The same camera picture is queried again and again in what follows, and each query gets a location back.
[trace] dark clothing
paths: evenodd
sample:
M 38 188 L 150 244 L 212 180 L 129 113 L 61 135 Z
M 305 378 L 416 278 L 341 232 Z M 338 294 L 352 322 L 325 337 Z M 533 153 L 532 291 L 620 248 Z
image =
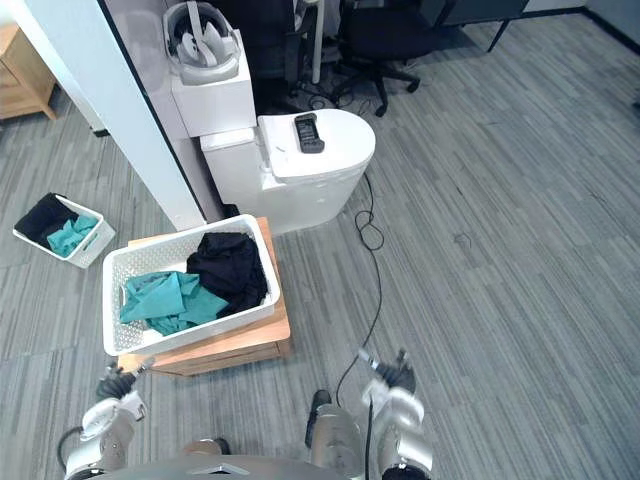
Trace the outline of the dark clothing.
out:
M 267 293 L 258 247 L 245 233 L 205 233 L 187 260 L 187 273 L 229 305 L 218 318 L 260 305 Z
M 51 250 L 47 237 L 61 230 L 67 220 L 77 220 L 78 214 L 70 210 L 55 197 L 47 193 L 15 225 L 15 229 L 32 242 Z

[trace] gray carpet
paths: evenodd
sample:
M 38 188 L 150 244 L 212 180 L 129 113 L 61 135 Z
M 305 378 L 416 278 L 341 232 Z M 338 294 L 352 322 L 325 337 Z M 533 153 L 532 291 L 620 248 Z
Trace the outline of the gray carpet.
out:
M 413 95 L 389 82 L 369 173 L 382 316 L 370 350 L 411 355 L 435 478 L 640 476 L 640 88 L 638 57 L 578 16 L 496 25 L 412 64 Z M 364 88 L 350 108 L 362 105 Z M 107 357 L 99 263 L 60 264 L 11 238 L 57 190 L 101 211 L 112 244 L 171 229 L 110 139 L 56 99 L 61 120 L 0 133 L 0 465 L 61 478 L 55 443 L 80 421 Z M 150 414 L 131 463 L 212 435 L 239 453 L 305 458 L 308 403 L 335 388 L 375 309 L 358 245 L 360 184 L 334 221 L 276 240 L 294 353 L 201 375 L 150 375 Z M 358 364 L 342 391 L 362 419 Z

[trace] black cable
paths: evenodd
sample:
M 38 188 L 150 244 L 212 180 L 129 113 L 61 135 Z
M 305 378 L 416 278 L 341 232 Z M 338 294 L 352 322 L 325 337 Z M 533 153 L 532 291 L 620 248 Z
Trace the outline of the black cable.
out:
M 338 98 L 337 102 L 334 103 L 333 100 L 331 100 L 331 92 L 328 92 L 327 90 L 325 90 L 325 88 L 320 85 L 320 84 L 316 84 L 316 85 L 312 85 L 313 86 L 313 90 L 311 90 L 310 88 L 307 88 L 305 86 L 299 86 L 298 87 L 298 91 L 300 92 L 304 92 L 308 95 L 311 95 L 311 97 L 309 98 L 309 100 L 307 101 L 307 106 L 311 109 L 311 110 L 318 110 L 317 108 L 314 108 L 314 104 L 316 103 L 322 103 L 322 106 L 320 108 L 325 108 L 326 107 L 326 102 L 324 100 L 328 100 L 329 102 L 331 102 L 333 105 L 335 105 L 336 108 L 339 109 L 343 109 L 348 107 L 349 105 L 351 105 L 354 101 L 355 101 L 355 94 L 353 93 L 353 90 L 351 88 L 345 90 L 340 97 Z M 344 102 L 344 103 L 340 103 L 340 100 L 348 95 L 348 99 Z M 358 111 L 360 112 L 363 108 L 363 105 L 366 102 L 369 102 L 369 104 L 371 103 L 371 100 L 364 100 L 361 104 L 360 104 L 360 108 L 358 109 Z
M 64 442 L 66 442 L 67 439 L 75 433 L 82 433 L 82 427 L 70 428 L 69 430 L 64 432 L 60 437 L 60 440 L 58 440 L 58 448 L 56 448 L 56 455 L 58 457 L 58 463 L 62 467 L 62 471 L 65 473 L 67 472 L 67 464 L 64 462 L 64 459 L 62 458 L 62 447 L 64 446 Z
M 369 480 L 369 451 L 371 450 L 371 425 L 373 424 L 373 399 L 369 399 L 369 420 L 367 421 L 367 443 L 364 449 L 364 480 Z
M 380 277 L 380 267 L 378 265 L 378 259 L 376 258 L 375 252 L 380 250 L 384 246 L 384 234 L 382 233 L 382 230 L 380 230 L 376 225 L 373 224 L 373 220 L 375 219 L 375 216 L 373 213 L 373 207 L 375 206 L 375 203 L 373 199 L 373 188 L 371 187 L 371 181 L 369 180 L 369 176 L 367 175 L 367 172 L 364 173 L 364 179 L 367 182 L 367 187 L 369 188 L 369 195 L 371 197 L 371 206 L 369 207 L 369 209 L 360 210 L 359 212 L 357 212 L 354 217 L 354 223 L 356 225 L 356 229 L 358 230 L 358 235 L 360 236 L 360 243 L 362 243 L 364 248 L 366 248 L 369 254 L 371 255 L 373 266 L 375 267 L 376 283 L 378 287 L 377 288 L 378 305 L 377 305 L 376 313 L 373 317 L 373 320 L 371 321 L 371 325 L 369 326 L 369 331 L 367 332 L 367 336 L 364 338 L 364 341 L 360 345 L 360 348 L 366 347 L 367 343 L 369 343 L 369 339 L 373 334 L 373 329 L 375 328 L 376 324 L 378 323 L 378 319 L 380 318 L 380 311 L 382 310 L 382 278 Z M 364 222 L 361 222 L 360 219 L 363 218 L 364 215 L 366 215 L 367 218 Z M 375 232 L 375 234 L 378 236 L 378 239 L 379 239 L 379 241 L 373 245 L 371 245 L 365 238 L 365 232 L 368 229 L 371 229 L 373 232 Z M 342 376 L 340 377 L 340 380 L 338 381 L 338 386 L 336 387 L 336 403 L 338 404 L 339 407 L 342 407 L 342 405 L 340 404 L 340 387 L 342 387 L 342 383 L 344 382 L 344 379 L 347 377 L 347 375 L 349 374 L 353 366 L 356 364 L 357 360 L 358 360 L 358 355 L 356 355 L 353 358 L 353 360 L 351 361 L 347 369 L 343 372 Z

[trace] teal cloth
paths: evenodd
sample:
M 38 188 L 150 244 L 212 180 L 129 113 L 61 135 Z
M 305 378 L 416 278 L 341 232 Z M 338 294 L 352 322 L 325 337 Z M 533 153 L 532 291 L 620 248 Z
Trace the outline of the teal cloth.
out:
M 129 278 L 125 290 L 127 301 L 120 310 L 120 321 L 146 320 L 162 335 L 210 322 L 228 305 L 200 285 L 198 274 L 147 273 Z
M 98 219 L 84 215 L 78 216 L 75 222 L 67 220 L 60 230 L 47 236 L 51 251 L 61 257 L 68 257 L 97 223 Z

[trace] small white basket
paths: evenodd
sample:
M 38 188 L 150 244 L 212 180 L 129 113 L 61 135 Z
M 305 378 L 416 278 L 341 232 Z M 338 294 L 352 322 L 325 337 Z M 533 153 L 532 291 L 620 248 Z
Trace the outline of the small white basket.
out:
M 92 217 L 98 220 L 98 223 L 96 223 L 96 225 L 91 229 L 87 236 L 82 239 L 82 241 L 73 250 L 73 252 L 69 254 L 68 257 L 61 257 L 51 250 L 44 248 L 42 245 L 29 240 L 16 229 L 13 229 L 13 234 L 19 239 L 29 243 L 30 245 L 39 248 L 43 252 L 54 256 L 58 260 L 72 263 L 80 268 L 87 268 L 98 257 L 98 255 L 102 253 L 107 244 L 115 236 L 116 232 L 113 228 L 111 228 L 111 225 L 109 225 L 105 221 L 104 217 L 98 212 L 94 212 L 87 207 L 78 205 L 77 203 L 74 203 L 67 198 L 61 197 L 60 195 L 56 195 L 56 198 L 60 200 L 63 205 L 67 206 L 70 210 L 76 212 L 78 215 L 84 215 L 86 217 Z
M 162 336 L 146 326 L 143 320 L 125 325 L 120 322 L 120 309 L 125 299 L 124 285 L 129 277 L 160 271 L 185 272 L 187 258 L 198 249 L 205 233 L 238 232 L 253 238 L 267 280 L 267 294 L 261 305 L 219 320 Z M 256 219 L 250 215 L 222 220 L 172 235 L 165 235 L 143 245 L 121 248 L 109 253 L 103 263 L 102 321 L 104 349 L 112 356 L 125 353 L 153 354 L 189 345 L 219 335 L 273 314 L 280 298 L 276 272 Z

